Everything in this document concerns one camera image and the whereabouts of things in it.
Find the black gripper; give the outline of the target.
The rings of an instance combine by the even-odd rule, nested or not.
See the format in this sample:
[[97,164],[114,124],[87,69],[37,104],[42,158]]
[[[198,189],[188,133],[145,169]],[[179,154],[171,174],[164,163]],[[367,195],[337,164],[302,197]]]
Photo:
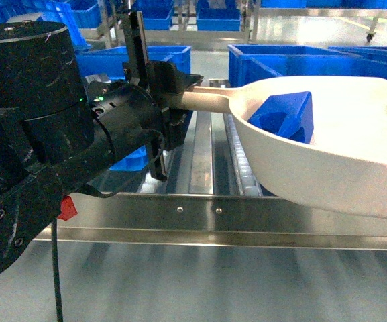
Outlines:
[[[150,93],[181,94],[200,83],[203,76],[187,74],[171,62],[150,61],[146,65]],[[165,108],[162,111],[143,88],[127,82],[114,82],[106,93],[89,100],[94,117],[105,128],[114,156],[112,164],[121,161],[138,148],[152,146],[149,159],[156,161],[165,150],[184,144],[192,111]]]

